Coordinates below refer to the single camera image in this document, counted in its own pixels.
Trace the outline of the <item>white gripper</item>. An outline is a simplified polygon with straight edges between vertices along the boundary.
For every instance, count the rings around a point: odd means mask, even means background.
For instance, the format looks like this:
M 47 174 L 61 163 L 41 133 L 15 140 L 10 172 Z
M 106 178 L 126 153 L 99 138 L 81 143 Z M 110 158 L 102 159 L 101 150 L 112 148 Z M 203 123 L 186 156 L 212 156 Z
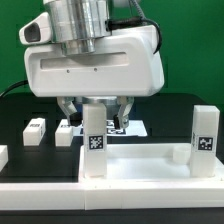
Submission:
M 30 89 L 38 97 L 58 97 L 68 123 L 77 112 L 73 97 L 119 96 L 114 127 L 125 129 L 133 97 L 151 96 L 164 85 L 156 44 L 155 28 L 143 26 L 96 40 L 91 54 L 65 56 L 59 44 L 29 47 L 24 62 Z

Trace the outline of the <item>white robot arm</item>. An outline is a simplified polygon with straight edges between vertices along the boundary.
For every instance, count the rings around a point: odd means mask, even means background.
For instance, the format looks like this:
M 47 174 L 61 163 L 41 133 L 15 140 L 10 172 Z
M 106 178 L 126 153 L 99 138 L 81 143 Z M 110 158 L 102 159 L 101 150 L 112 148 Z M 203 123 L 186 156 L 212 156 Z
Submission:
M 164 85 L 158 24 L 143 14 L 112 19 L 113 0 L 43 0 L 46 11 L 19 31 L 31 91 L 56 97 L 70 123 L 74 98 L 114 98 L 116 128 L 126 128 L 133 99 Z

